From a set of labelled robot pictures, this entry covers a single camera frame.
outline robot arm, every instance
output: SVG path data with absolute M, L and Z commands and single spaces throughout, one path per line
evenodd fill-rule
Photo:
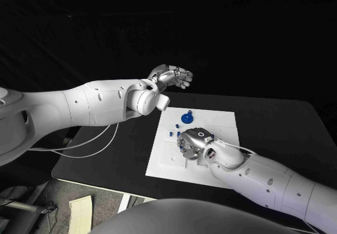
M 162 95 L 165 88 L 189 86 L 193 74 L 162 65 L 150 75 L 149 79 L 98 80 L 65 91 L 22 93 L 0 88 L 0 166 L 59 129 L 107 126 L 149 115 L 156 107 L 165 111 L 170 102 Z
M 178 146 L 186 159 L 203 158 L 215 178 L 257 204 L 336 233 L 337 190 L 255 152 L 242 153 L 241 147 L 215 140 L 203 128 L 183 132 Z

